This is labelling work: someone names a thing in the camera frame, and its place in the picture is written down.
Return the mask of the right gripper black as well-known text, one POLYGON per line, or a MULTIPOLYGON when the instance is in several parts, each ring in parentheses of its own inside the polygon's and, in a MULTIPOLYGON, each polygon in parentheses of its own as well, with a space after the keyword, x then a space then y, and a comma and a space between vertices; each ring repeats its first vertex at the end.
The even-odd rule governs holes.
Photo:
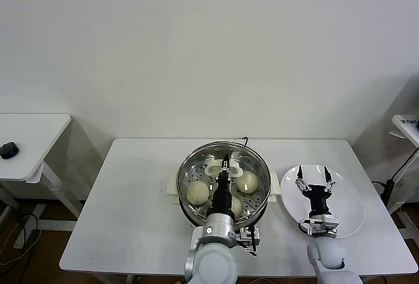
POLYGON ((331 197, 332 188, 335 185, 335 182, 326 166, 324 167, 324 174, 326 186, 308 185, 304 181, 302 166, 300 165, 298 168, 295 184, 302 193, 305 192, 305 197, 310 200, 310 215, 331 214, 327 206, 327 199, 331 197))

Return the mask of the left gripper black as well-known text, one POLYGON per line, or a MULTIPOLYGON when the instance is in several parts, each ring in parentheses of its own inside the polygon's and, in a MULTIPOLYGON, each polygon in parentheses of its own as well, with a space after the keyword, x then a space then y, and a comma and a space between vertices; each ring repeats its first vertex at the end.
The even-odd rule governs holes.
POLYGON ((230 156, 225 154, 225 160, 222 162, 221 172, 217 179, 217 189, 213 194, 212 205, 208 209, 208 214, 220 213, 224 215, 233 215, 231 210, 232 195, 229 190, 229 177, 230 175, 230 156))

